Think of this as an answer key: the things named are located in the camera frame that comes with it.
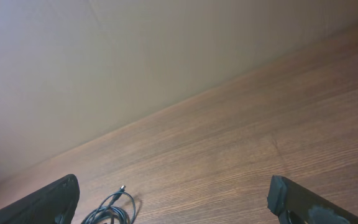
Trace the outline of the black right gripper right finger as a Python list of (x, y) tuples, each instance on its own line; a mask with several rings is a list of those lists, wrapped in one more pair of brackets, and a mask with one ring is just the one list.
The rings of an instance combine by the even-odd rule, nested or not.
[(280, 224), (358, 224), (358, 216), (284, 176), (272, 176), (267, 203)]

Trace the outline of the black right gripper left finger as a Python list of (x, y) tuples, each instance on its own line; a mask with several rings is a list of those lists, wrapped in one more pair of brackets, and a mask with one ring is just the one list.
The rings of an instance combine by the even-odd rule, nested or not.
[(68, 174), (0, 209), (0, 224), (70, 224), (79, 197), (78, 179)]

